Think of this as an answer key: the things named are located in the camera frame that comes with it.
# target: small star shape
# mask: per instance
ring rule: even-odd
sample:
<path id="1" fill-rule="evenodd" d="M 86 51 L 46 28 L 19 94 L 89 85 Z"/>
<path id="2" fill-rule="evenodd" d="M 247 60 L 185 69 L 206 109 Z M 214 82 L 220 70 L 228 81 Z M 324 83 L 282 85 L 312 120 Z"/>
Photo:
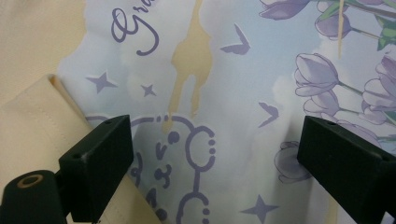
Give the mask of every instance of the small star shape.
<path id="1" fill-rule="evenodd" d="M 260 196 L 259 194 L 259 197 L 257 198 L 256 201 L 256 205 L 254 207 L 242 211 L 241 213 L 256 215 L 259 218 L 260 222 L 263 224 L 265 221 L 265 217 L 267 216 L 267 213 L 271 212 L 272 210 L 278 207 L 279 206 L 265 204 L 265 202 L 262 200 L 262 196 Z"/>
<path id="2" fill-rule="evenodd" d="M 99 93 L 104 87 L 117 87 L 115 84 L 107 80 L 107 72 L 99 77 L 86 77 L 89 81 L 96 85 L 96 93 Z"/>
<path id="3" fill-rule="evenodd" d="M 157 96 L 157 94 L 155 94 L 155 92 L 152 90 L 152 84 L 151 85 L 149 85 L 149 86 L 143 86 L 143 85 L 140 85 L 142 88 L 143 88 L 143 90 L 145 91 L 145 97 L 146 96 L 148 96 L 148 95 L 155 95 L 155 96 Z"/>

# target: cream fabric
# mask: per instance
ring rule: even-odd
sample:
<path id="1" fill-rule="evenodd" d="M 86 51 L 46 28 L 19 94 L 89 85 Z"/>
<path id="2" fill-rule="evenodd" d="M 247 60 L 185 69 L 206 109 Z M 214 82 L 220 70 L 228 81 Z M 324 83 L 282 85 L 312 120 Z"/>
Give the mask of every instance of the cream fabric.
<path id="1" fill-rule="evenodd" d="M 86 30 L 85 1 L 0 0 L 0 105 L 73 52 Z"/>
<path id="2" fill-rule="evenodd" d="M 0 107 L 0 187 L 34 170 L 59 170 L 58 158 L 92 129 L 56 76 L 45 76 Z M 101 223 L 160 223 L 124 177 Z"/>

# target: clamp jaw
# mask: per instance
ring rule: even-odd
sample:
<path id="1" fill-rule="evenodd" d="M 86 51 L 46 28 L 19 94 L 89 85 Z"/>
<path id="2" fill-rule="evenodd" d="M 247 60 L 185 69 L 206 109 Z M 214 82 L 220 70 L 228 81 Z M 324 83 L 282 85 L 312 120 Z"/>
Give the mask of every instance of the clamp jaw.
<path id="1" fill-rule="evenodd" d="M 56 174 L 39 170 L 7 184 L 1 224 L 97 223 L 134 158 L 129 116 L 108 119 L 59 159 Z"/>
<path id="2" fill-rule="evenodd" d="M 325 119 L 305 117 L 297 160 L 357 223 L 396 217 L 396 158 Z"/>

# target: light blue fabric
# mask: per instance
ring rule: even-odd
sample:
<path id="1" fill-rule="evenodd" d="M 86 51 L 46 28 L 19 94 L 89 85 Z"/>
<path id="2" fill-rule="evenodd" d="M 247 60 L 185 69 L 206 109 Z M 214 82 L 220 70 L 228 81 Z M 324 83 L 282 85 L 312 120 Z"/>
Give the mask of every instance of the light blue fabric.
<path id="1" fill-rule="evenodd" d="M 87 120 L 131 115 L 129 175 L 164 223 L 353 223 L 296 153 L 305 114 L 395 153 L 396 48 L 376 38 L 394 18 L 346 7 L 339 58 L 329 4 L 198 2 L 87 1 L 87 34 L 59 66 Z"/>

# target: purple bird silhouette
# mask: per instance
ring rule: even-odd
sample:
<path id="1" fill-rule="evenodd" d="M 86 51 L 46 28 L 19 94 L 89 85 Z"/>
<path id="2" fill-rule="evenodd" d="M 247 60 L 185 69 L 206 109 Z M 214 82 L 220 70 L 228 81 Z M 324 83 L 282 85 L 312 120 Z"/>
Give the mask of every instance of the purple bird silhouette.
<path id="1" fill-rule="evenodd" d="M 235 44 L 235 45 L 230 45 L 230 46 L 225 46 L 222 47 L 221 50 L 226 52 L 226 53 L 234 53 L 234 54 L 240 54 L 240 55 L 245 55 L 248 53 L 250 49 L 250 45 L 248 43 L 247 38 L 245 37 L 244 33 L 242 33 L 241 29 L 238 27 L 238 25 L 234 24 L 236 33 L 239 35 L 239 39 L 241 40 L 242 44 Z"/>
<path id="2" fill-rule="evenodd" d="M 271 123 L 272 121 L 276 120 L 277 118 L 279 118 L 279 112 L 277 111 L 277 108 L 271 105 L 268 105 L 266 103 L 259 103 L 259 105 L 262 107 L 262 109 L 264 109 L 268 114 L 271 115 L 270 118 L 268 118 L 267 120 L 265 120 L 260 126 L 264 127 L 265 125 Z"/>

